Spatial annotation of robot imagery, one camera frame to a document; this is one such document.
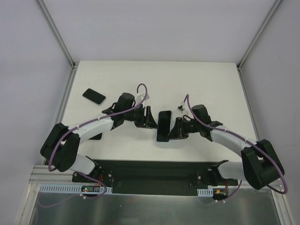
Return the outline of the gold framed black smartphone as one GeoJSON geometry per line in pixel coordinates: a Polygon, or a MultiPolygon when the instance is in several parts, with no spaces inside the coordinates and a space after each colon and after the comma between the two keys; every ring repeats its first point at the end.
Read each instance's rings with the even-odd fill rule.
{"type": "Polygon", "coordinates": [[[158,114],[158,129],[157,129],[157,142],[169,142],[167,138],[170,133],[170,126],[172,122],[172,111],[160,111],[158,114]]]}

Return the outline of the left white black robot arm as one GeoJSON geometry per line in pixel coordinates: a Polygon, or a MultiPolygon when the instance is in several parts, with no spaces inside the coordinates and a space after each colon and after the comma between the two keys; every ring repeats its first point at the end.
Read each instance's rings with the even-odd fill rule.
{"type": "Polygon", "coordinates": [[[125,121],[133,122],[138,128],[158,128],[150,106],[143,106],[142,101],[138,103],[130,93],[122,93],[117,102],[94,119],[70,127],[62,123],[56,124],[40,154],[48,160],[50,171],[72,170],[82,173],[88,182],[95,182],[99,177],[96,164],[88,157],[78,154],[79,146],[99,134],[114,130],[125,121]]]}

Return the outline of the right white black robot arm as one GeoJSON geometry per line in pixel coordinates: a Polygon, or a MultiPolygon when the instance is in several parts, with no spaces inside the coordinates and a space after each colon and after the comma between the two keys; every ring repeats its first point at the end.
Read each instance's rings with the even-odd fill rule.
{"type": "Polygon", "coordinates": [[[212,121],[204,105],[192,107],[192,115],[177,117],[167,138],[187,139],[199,133],[207,140],[218,143],[241,158],[241,162],[223,160],[214,164],[202,180],[212,186],[222,185],[228,179],[245,180],[260,190],[284,176],[284,169],[268,140],[252,141],[227,129],[221,122],[212,121]]]}

